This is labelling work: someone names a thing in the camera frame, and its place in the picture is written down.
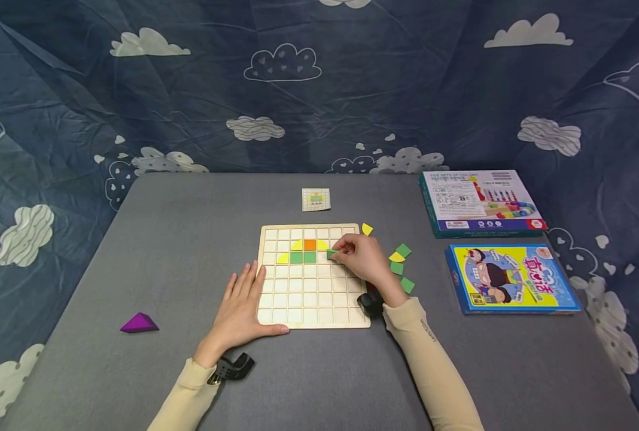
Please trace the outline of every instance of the fabric backdrop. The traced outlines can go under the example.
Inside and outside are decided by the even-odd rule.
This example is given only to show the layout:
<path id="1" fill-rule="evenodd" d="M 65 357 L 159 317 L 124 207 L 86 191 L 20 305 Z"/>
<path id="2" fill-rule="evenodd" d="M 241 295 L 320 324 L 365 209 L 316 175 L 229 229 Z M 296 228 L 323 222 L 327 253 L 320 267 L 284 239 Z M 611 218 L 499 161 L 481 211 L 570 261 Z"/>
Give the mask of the fabric backdrop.
<path id="1" fill-rule="evenodd" d="M 0 0 L 0 418 L 138 176 L 447 168 L 519 171 L 639 409 L 639 0 Z"/>

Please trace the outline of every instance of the purple triangular block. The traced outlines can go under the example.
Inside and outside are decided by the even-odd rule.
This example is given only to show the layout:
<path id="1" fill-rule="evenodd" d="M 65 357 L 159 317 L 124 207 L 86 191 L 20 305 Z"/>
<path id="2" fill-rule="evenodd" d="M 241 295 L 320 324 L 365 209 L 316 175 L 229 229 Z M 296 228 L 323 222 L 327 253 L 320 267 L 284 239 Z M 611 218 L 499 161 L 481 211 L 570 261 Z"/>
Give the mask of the purple triangular block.
<path id="1" fill-rule="evenodd" d="M 121 331 L 134 334 L 135 332 L 158 331 L 159 327 L 152 319 L 144 313 L 137 313 L 123 327 Z"/>

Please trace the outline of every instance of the toy box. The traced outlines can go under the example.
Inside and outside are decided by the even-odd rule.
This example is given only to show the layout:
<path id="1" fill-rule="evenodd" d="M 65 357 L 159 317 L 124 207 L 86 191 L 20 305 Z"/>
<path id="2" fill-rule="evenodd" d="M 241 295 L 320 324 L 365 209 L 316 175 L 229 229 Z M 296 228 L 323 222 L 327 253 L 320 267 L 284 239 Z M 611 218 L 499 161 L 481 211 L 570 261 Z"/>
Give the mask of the toy box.
<path id="1" fill-rule="evenodd" d="M 573 314 L 580 305 L 543 244 L 457 244 L 446 262 L 464 314 Z"/>
<path id="2" fill-rule="evenodd" d="M 541 236 L 547 230 L 516 171 L 423 172 L 419 183 L 438 238 Z"/>

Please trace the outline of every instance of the arm sleeve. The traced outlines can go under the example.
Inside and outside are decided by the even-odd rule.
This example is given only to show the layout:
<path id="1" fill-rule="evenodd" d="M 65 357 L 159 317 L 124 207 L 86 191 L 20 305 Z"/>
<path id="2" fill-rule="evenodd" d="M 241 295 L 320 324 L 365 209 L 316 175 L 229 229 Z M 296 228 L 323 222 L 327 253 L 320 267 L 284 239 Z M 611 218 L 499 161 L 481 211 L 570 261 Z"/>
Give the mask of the arm sleeve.
<path id="1" fill-rule="evenodd" d="M 193 431 L 209 409 L 219 384 L 207 385 L 216 366 L 203 368 L 186 360 L 181 375 L 147 431 Z"/>
<path id="2" fill-rule="evenodd" d="M 418 298 L 396 308 L 384 304 L 384 317 L 406 356 L 434 430 L 482 431 L 468 388 L 430 330 Z"/>

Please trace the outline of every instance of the gray tablecloth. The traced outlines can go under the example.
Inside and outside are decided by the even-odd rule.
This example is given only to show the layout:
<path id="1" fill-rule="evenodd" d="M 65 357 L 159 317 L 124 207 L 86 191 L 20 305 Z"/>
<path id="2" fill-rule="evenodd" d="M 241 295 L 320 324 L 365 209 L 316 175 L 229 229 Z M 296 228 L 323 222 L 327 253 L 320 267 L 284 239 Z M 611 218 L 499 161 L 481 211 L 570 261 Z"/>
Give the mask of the gray tablecloth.
<path id="1" fill-rule="evenodd" d="M 302 187 L 329 187 L 332 209 L 302 213 Z M 434 239 L 415 176 L 315 174 L 140 177 L 6 429 L 146 429 L 210 327 L 228 276 L 256 258 L 260 227 L 346 222 L 370 223 L 385 251 L 401 243 L 413 249 L 406 264 L 413 294 L 487 431 L 639 430 L 638 414 L 585 313 L 461 314 L 443 258 L 451 241 Z M 119 332 L 138 311 L 150 314 L 160 331 Z M 244 351 L 255 368 L 220 389 L 200 429 L 430 428 L 381 319 L 369 330 L 295 330 Z"/>

